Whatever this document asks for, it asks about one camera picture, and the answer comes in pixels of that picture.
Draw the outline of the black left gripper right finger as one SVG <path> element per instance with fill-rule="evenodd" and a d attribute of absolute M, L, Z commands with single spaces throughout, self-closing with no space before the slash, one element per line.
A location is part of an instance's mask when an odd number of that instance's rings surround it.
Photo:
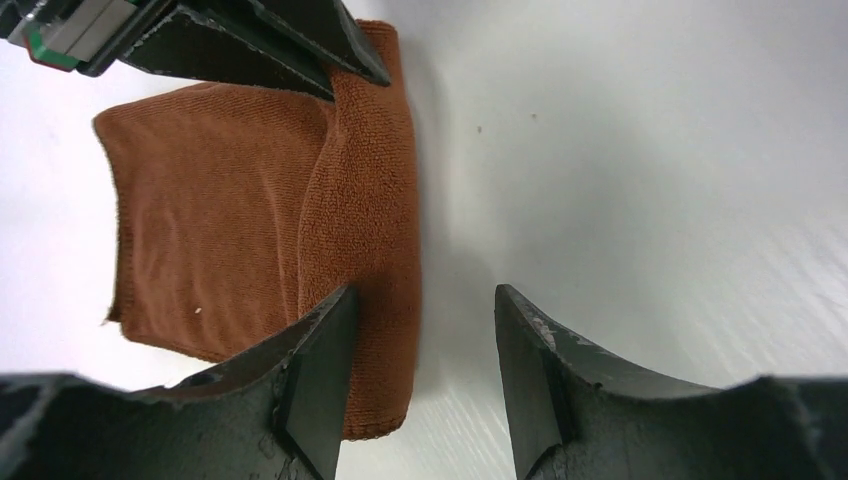
<path fill-rule="evenodd" d="M 496 343 L 520 479 L 843 479 L 847 382 L 716 389 L 625 360 L 502 284 Z"/>

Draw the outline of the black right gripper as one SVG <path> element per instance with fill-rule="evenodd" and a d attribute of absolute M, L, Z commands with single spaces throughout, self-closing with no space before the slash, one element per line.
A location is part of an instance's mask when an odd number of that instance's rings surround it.
<path fill-rule="evenodd" d="M 24 49 L 34 63 L 89 77 L 122 59 L 154 75 L 333 99 L 317 57 L 258 18 L 174 6 L 173 1 L 3 0 L 1 38 Z"/>

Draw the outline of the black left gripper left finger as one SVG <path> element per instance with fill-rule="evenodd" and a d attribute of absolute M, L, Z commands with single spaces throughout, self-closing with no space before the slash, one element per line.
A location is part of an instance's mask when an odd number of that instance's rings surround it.
<path fill-rule="evenodd" d="M 358 314 L 344 286 L 294 325 L 173 387 L 1 379 L 5 479 L 331 479 Z"/>

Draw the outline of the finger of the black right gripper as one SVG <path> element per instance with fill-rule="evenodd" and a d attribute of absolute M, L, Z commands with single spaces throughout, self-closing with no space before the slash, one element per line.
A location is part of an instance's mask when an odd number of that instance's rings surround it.
<path fill-rule="evenodd" d="M 343 2 L 257 0 L 251 5 L 260 19 L 319 60 L 372 84 L 391 84 L 388 68 Z"/>

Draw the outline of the brown towel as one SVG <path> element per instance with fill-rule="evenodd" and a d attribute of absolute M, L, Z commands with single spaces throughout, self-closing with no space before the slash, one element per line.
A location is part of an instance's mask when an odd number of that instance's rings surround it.
<path fill-rule="evenodd" d="M 422 302 L 399 35 L 382 21 L 361 28 L 390 73 L 386 87 L 331 69 L 330 103 L 198 83 L 93 120 L 117 198 L 108 319 L 130 341 L 222 362 L 353 286 L 347 440 L 403 424 Z"/>

